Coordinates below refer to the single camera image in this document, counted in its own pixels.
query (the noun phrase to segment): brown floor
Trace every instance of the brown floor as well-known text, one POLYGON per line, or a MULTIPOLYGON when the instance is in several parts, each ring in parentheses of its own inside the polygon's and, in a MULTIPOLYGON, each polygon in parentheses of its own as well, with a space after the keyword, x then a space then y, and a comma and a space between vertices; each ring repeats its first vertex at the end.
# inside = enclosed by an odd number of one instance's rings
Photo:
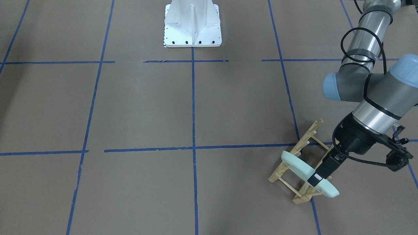
MULTIPOLYGON (((353 1, 216 0, 223 44, 195 49, 163 47, 169 3, 0 2, 0 235, 417 234, 418 159, 347 160, 340 195, 305 204, 267 181, 314 120, 329 142, 357 105, 321 92, 353 1)), ((388 66, 418 54, 417 24, 413 7, 395 15, 388 66)), ((400 122, 416 156, 417 115, 400 122)))

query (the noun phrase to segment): robotic arm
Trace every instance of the robotic arm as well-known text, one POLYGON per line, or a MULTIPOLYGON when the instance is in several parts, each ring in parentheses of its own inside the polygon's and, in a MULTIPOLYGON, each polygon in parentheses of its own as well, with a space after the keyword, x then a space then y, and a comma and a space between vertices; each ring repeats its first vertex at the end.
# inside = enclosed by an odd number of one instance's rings
POLYGON ((328 74, 324 80, 323 93, 326 98, 338 101, 360 102, 348 114, 333 133, 334 148, 323 159, 322 164, 308 179, 316 186, 326 179, 347 158, 386 166, 397 171, 408 164, 413 156, 402 147, 407 138, 396 140, 403 126, 396 125, 413 106, 418 104, 418 56, 404 55, 388 72, 384 64, 383 74, 373 74, 375 61, 385 54, 383 39, 392 23, 392 16, 401 6, 416 4, 415 0, 366 0, 359 27, 337 73, 328 74), (396 132, 390 138, 385 133, 393 126, 396 132), (349 156, 350 152, 365 154, 375 143, 391 149, 386 163, 364 161, 349 156))

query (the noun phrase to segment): blue joint cap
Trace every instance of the blue joint cap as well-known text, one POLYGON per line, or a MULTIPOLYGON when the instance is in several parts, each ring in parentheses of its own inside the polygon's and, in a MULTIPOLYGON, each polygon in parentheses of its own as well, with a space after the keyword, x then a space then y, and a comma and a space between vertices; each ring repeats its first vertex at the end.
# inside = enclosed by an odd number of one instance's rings
POLYGON ((327 99, 341 101, 337 87, 336 73, 328 74, 325 77, 324 83, 322 84, 322 93, 327 99))
POLYGON ((390 74, 399 81, 418 88, 418 56, 406 54, 390 69, 390 74))

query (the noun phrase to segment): blue painter's tape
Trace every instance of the blue painter's tape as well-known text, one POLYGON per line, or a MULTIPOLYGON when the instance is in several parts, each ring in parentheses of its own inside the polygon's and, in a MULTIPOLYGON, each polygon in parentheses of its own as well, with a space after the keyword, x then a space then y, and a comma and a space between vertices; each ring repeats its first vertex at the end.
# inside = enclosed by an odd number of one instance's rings
POLYGON ((354 28, 354 27, 353 27, 353 24, 351 23, 350 17, 349 17, 349 15, 348 15, 348 12, 347 12, 347 9, 345 8, 344 3, 342 2, 342 0, 340 0, 340 2, 341 2, 341 5, 342 5, 342 8, 344 9, 345 16, 347 17, 348 23, 350 23, 350 27, 351 27, 351 28, 354 28))
POLYGON ((341 61, 341 59, 283 59, 283 61, 341 61))
POLYGON ((144 63, 219 63, 219 62, 229 62, 229 60, 223 59, 213 59, 213 60, 147 60, 144 63))
POLYGON ((12 41, 10 42, 9 47, 7 48, 7 52, 6 52, 6 55, 4 56, 3 63, 0 66, 0 74, 3 71, 4 65, 5 65, 5 63, 7 61, 7 57, 9 57, 10 50, 12 49, 13 42, 16 39, 16 35, 18 34, 18 31, 20 29, 20 26, 22 25, 22 21, 23 21, 23 18, 25 17, 26 10, 28 9, 28 5, 29 5, 29 0, 26 1, 26 5, 25 5, 25 8, 23 9, 23 13, 22 13, 22 16, 20 17, 19 24, 18 24, 18 26, 16 28, 15 34, 13 34, 12 41))
POLYGON ((418 189, 418 181, 417 181, 417 178, 415 177, 414 171, 412 170, 411 164, 408 164, 408 168, 409 168, 409 172, 412 175, 412 179, 414 180, 415 186, 418 189))
MULTIPOLYGON (((103 61, 104 64, 114 64, 115 61, 103 61)), ((6 62, 5 64, 100 64, 100 61, 33 61, 6 62)))
POLYGON ((288 94, 288 98, 289 98, 289 105, 290 105, 290 109, 292 111, 292 116, 293 116, 293 123, 295 125, 295 131, 296 131, 296 137, 298 138, 298 140, 300 140, 300 136, 299 136, 299 130, 298 130, 298 124, 296 121, 296 116, 295 116, 295 110, 293 109, 293 104, 292 104, 292 97, 290 95, 290 89, 289 89, 289 84, 287 81, 287 76, 286 76, 286 70, 285 70, 285 65, 283 63, 283 57, 282 57, 282 51, 280 49, 280 43, 279 43, 279 37, 277 35, 277 30, 276 30, 276 24, 274 23, 274 17, 273 17, 273 11, 271 9, 271 2, 270 0, 268 0, 268 7, 270 10, 270 17, 271 17, 271 23, 273 25, 273 30, 274 30, 274 35, 276 37, 276 43, 277 43, 277 50, 279 52, 279 57, 280 57, 280 63, 282 66, 282 72, 283 72, 283 78, 285 80, 285 85, 286 85, 286 92, 288 94))
POLYGON ((148 152, 148 151, 169 151, 169 150, 188 150, 193 147, 168 147, 168 148, 124 148, 124 149, 105 149, 105 153, 120 152, 148 152))
POLYGON ((191 48, 191 99, 192 99, 192 138, 193 138, 193 183, 194 183, 194 232, 199 235, 199 210, 197 204, 197 167, 196 167, 196 93, 194 70, 194 47, 191 48))
MULTIPOLYGON (((331 145, 332 142, 322 142, 324 145, 331 145)), ((320 145, 319 143, 313 142, 313 143, 309 143, 308 146, 318 146, 320 145)))
POLYGON ((280 62, 280 59, 262 59, 262 62, 280 62))
POLYGON ((82 153, 82 150, 0 153, 0 156, 51 155, 51 154, 72 154, 72 153, 82 153))
POLYGON ((217 149, 217 148, 267 148, 267 147, 289 147, 295 146, 294 143, 280 144, 252 144, 252 145, 219 145, 219 146, 197 146, 196 149, 217 149))
POLYGON ((66 235, 69 235, 70 234, 70 230, 71 230, 71 222, 73 220, 74 209, 75 209, 76 199, 77 199, 77 193, 78 193, 78 188, 79 188, 79 185, 80 185, 80 177, 81 177, 81 172, 82 172, 82 164, 83 164, 83 161, 84 161, 84 154, 86 153, 86 146, 87 146, 87 140, 88 140, 88 137, 89 137, 90 124, 91 124, 92 116, 93 116, 94 102, 96 100, 97 85, 99 83, 100 72, 102 70, 102 64, 103 64, 103 58, 105 56, 107 36, 109 35, 109 28, 110 28, 110 22, 112 20, 112 12, 113 12, 113 6, 114 5, 115 5, 115 0, 112 0, 112 5, 110 6, 109 19, 107 21, 106 33, 104 35, 102 55, 100 57, 99 68, 97 70, 96 83, 94 85, 94 92, 93 92, 92 104, 90 106, 89 119, 87 121, 86 135, 84 137, 84 143, 83 143, 83 150, 82 150, 81 157, 80 157, 79 170, 78 170, 78 174, 77 174, 77 186, 76 186, 76 189, 74 190, 74 194, 73 194, 73 200, 72 200, 72 203, 71 203, 71 210, 70 210, 70 216, 68 218, 68 225, 67 225, 66 235))
POLYGON ((311 205, 312 205, 313 216, 315 217, 316 231, 318 232, 318 235, 321 235, 321 228, 319 226, 318 215, 316 214, 316 207, 315 207, 315 202, 314 202, 313 197, 311 198, 311 205))

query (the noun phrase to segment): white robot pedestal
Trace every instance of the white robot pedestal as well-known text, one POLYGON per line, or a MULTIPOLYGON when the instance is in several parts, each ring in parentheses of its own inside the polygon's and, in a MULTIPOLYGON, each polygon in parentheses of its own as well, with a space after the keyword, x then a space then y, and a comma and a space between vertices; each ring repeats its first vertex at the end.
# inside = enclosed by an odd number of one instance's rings
POLYGON ((164 46, 213 47, 222 44, 219 7, 212 0, 173 0, 166 5, 164 46))

